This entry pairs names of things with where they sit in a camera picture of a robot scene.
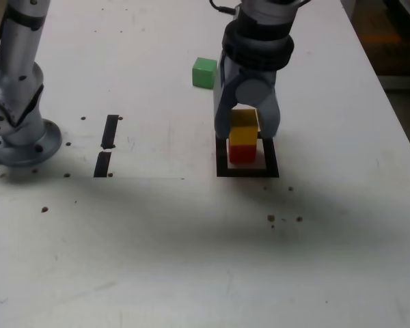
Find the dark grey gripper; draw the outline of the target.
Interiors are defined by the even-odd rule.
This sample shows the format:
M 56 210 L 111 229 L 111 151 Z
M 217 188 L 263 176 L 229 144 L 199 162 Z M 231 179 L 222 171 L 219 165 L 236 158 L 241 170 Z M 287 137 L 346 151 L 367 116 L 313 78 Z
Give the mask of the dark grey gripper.
M 262 137 L 274 137 L 277 133 L 281 113 L 275 93 L 276 71 L 262 72 L 245 68 L 222 54 L 213 88 L 214 127 L 220 139 L 230 134 L 230 112 L 237 104 L 236 89 L 244 79 L 260 79 L 261 83 L 257 110 L 259 113 L 260 132 Z

